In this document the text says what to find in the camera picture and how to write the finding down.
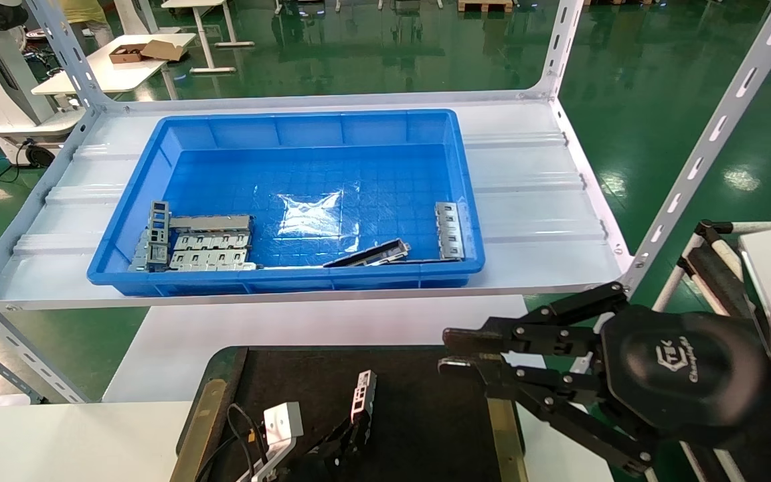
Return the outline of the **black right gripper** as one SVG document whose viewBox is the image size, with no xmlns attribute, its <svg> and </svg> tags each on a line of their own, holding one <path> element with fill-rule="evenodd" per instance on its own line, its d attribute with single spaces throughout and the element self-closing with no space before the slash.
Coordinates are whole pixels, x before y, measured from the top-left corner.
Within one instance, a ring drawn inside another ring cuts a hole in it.
<svg viewBox="0 0 771 482">
<path fill-rule="evenodd" d="M 771 387 L 771 361 L 752 324 L 713 313 L 628 306 L 623 286 L 610 282 L 522 317 L 489 317 L 479 329 L 447 327 L 442 333 L 459 356 L 513 351 L 582 357 L 597 353 L 602 340 L 608 387 L 600 376 L 511 366 L 502 359 L 444 357 L 438 373 L 477 382 L 489 399 L 516 402 L 632 476 L 654 463 L 656 436 L 646 424 L 669 437 L 737 436 Z M 600 336 L 581 326 L 607 313 L 615 315 Z M 630 435 L 579 408 L 592 404 L 622 405 L 646 424 L 628 421 Z"/>
</svg>

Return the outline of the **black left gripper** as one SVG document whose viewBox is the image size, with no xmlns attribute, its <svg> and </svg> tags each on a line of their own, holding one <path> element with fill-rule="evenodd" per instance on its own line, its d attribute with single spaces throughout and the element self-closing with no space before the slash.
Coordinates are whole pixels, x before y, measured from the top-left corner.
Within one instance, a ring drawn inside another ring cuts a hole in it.
<svg viewBox="0 0 771 482">
<path fill-rule="evenodd" d="M 299 457 L 287 466 L 288 481 L 339 481 L 341 471 L 366 445 L 368 425 L 345 420 L 315 445 L 312 457 Z"/>
</svg>

